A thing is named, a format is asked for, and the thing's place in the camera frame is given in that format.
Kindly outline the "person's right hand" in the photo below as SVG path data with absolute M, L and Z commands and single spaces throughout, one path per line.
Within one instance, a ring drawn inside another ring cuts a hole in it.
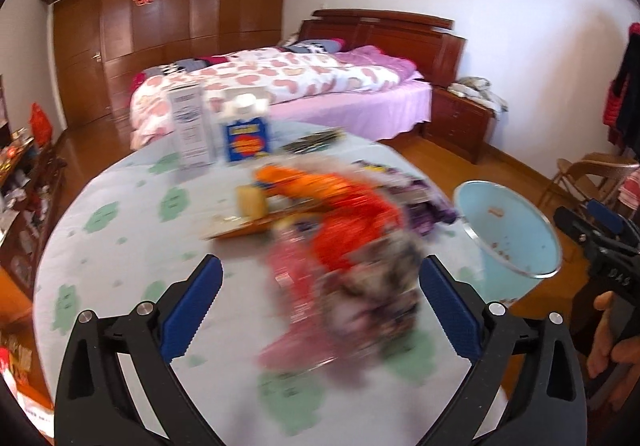
M 626 376 L 614 386 L 608 396 L 608 401 L 613 408 L 620 410 L 639 380 L 639 338 L 634 336 L 620 343 L 614 343 L 611 329 L 614 299 L 614 292 L 608 291 L 597 296 L 593 302 L 594 308 L 600 310 L 603 315 L 594 334 L 592 349 L 587 359 L 587 371 L 589 377 L 594 379 L 608 368 L 610 362 L 630 366 Z

